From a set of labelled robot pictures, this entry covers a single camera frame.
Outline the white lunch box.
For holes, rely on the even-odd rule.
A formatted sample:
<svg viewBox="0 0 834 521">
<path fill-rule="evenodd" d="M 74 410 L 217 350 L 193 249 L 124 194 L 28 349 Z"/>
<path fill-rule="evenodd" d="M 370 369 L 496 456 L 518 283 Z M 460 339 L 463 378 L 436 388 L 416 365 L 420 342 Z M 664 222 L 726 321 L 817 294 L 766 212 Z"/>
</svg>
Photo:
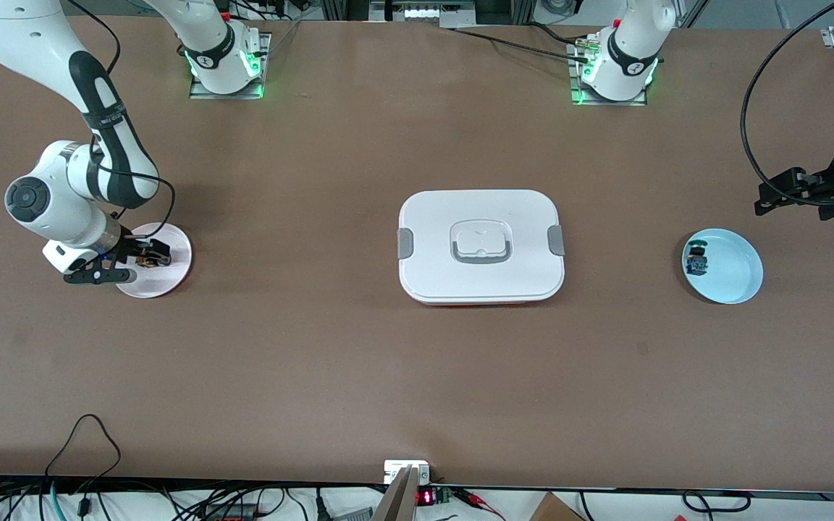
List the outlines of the white lunch box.
<svg viewBox="0 0 834 521">
<path fill-rule="evenodd" d="M 398 214 L 398 280 L 426 305 L 549 299 L 565 281 L 556 205 L 526 189 L 430 190 Z"/>
</svg>

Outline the small white box device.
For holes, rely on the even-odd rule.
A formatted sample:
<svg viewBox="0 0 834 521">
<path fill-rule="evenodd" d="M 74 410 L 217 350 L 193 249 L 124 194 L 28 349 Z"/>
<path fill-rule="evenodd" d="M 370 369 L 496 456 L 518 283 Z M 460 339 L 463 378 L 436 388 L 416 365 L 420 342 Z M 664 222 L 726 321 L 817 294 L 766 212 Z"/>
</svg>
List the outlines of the small white box device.
<svg viewBox="0 0 834 521">
<path fill-rule="evenodd" d="M 401 470 L 416 468 L 419 475 L 418 481 L 421 487 L 431 483 L 431 466 L 424 459 L 386 459 L 384 461 L 383 484 L 390 485 Z"/>
</svg>

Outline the brown cardboard box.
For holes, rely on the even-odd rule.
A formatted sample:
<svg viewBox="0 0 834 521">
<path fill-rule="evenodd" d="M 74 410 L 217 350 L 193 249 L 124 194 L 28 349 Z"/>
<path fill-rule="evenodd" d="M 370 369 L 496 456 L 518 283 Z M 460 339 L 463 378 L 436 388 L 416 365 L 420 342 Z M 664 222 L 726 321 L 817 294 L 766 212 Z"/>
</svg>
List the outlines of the brown cardboard box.
<svg viewBox="0 0 834 521">
<path fill-rule="evenodd" d="M 546 492 L 529 521 L 588 521 L 552 492 Z"/>
</svg>

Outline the pink round plate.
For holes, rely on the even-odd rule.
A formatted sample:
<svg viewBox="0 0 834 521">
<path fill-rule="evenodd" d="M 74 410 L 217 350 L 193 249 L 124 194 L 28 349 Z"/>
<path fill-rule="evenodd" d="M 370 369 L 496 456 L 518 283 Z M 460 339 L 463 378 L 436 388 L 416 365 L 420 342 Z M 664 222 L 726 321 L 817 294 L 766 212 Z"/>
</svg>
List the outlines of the pink round plate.
<svg viewBox="0 0 834 521">
<path fill-rule="evenodd" d="M 155 299 L 172 292 L 188 276 L 194 261 L 192 242 L 178 226 L 164 225 L 153 239 L 169 246 L 171 264 L 148 268 L 138 265 L 132 258 L 116 264 L 116 267 L 132 271 L 133 280 L 119 284 L 118 288 L 135 299 Z"/>
</svg>

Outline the light blue round plate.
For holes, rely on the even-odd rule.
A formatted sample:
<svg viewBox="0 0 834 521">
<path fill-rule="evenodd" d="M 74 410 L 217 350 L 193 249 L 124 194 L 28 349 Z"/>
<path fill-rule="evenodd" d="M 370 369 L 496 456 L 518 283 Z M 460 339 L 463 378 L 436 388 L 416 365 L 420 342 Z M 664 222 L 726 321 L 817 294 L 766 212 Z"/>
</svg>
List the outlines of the light blue round plate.
<svg viewBox="0 0 834 521">
<path fill-rule="evenodd" d="M 692 240 L 708 243 L 708 270 L 705 276 L 685 274 L 686 244 Z M 694 293 L 721 305 L 737 305 L 752 299 L 761 289 L 765 275 L 762 260 L 754 246 L 740 234 L 722 228 L 701 230 L 685 241 L 681 252 L 681 273 Z"/>
</svg>

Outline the grey aluminium profile bar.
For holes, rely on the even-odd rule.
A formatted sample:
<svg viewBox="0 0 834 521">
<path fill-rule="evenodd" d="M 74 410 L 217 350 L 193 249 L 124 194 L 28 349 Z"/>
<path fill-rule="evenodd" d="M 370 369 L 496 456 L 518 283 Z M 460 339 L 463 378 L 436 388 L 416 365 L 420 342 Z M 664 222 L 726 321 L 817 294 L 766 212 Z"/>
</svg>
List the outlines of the grey aluminium profile bar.
<svg viewBox="0 0 834 521">
<path fill-rule="evenodd" d="M 392 472 L 392 481 L 370 521 L 414 521 L 422 475 L 419 464 L 401 465 Z"/>
</svg>

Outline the red clip test leads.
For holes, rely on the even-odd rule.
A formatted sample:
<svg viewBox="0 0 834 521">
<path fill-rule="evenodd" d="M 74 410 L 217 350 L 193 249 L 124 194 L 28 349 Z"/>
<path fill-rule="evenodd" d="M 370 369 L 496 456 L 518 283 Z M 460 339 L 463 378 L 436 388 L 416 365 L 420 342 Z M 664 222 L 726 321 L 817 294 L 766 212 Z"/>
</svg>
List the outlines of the red clip test leads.
<svg viewBox="0 0 834 521">
<path fill-rule="evenodd" d="M 491 507 L 486 501 L 484 501 L 480 496 L 473 494 L 470 491 L 467 491 L 465 488 L 459 487 L 450 487 L 450 493 L 456 498 L 458 501 L 463 502 L 467 507 L 472 507 L 477 510 L 481 510 L 484 512 L 489 512 L 490 514 L 495 515 L 495 517 L 499 518 L 500 521 L 507 521 L 499 511 L 495 508 Z"/>
</svg>

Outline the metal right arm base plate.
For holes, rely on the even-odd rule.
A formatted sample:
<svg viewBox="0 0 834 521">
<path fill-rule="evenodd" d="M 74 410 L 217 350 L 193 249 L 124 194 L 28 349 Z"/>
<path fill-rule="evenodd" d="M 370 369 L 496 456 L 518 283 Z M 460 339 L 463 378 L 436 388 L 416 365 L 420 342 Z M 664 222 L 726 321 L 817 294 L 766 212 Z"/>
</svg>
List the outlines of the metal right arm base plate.
<svg viewBox="0 0 834 521">
<path fill-rule="evenodd" d="M 254 74 L 247 85 L 234 93 L 212 93 L 202 85 L 198 76 L 193 74 L 189 98 L 214 100 L 258 100 L 264 98 L 271 33 L 262 33 L 257 39 L 258 42 L 255 47 L 258 47 L 258 50 L 255 50 L 251 57 L 243 59 L 245 66 L 249 68 L 249 72 Z"/>
</svg>

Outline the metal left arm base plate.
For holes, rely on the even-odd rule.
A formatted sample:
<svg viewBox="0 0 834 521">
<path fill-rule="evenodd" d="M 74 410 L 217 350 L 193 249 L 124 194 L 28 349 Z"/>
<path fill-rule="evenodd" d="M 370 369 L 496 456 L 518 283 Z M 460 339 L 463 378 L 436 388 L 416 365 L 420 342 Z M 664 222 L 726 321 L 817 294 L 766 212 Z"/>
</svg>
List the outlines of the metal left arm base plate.
<svg viewBox="0 0 834 521">
<path fill-rule="evenodd" d="M 575 43 L 566 44 L 566 50 L 572 57 L 585 57 L 592 55 L 592 51 L 596 51 L 596 43 L 585 43 L 584 39 L 576 39 Z M 586 85 L 582 82 L 585 66 L 577 63 L 576 60 L 569 59 L 569 76 L 570 76 L 570 99 L 576 105 L 584 106 L 644 106 L 646 105 L 646 92 L 648 92 L 649 84 L 652 81 L 652 76 L 649 74 L 646 77 L 649 83 L 642 86 L 639 94 L 635 98 L 629 100 L 611 100 L 603 98 L 596 92 L 592 86 Z"/>
</svg>

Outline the silver extrusion frame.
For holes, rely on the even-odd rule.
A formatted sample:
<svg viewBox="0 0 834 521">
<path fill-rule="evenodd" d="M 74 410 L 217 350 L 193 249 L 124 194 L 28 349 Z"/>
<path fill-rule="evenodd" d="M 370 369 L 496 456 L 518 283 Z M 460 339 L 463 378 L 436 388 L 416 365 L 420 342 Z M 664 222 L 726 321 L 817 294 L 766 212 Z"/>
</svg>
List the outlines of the silver extrusion frame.
<svg viewBox="0 0 834 521">
<path fill-rule="evenodd" d="M 476 26 L 473 0 L 368 0 L 368 21 L 422 22 L 438 27 Z"/>
</svg>

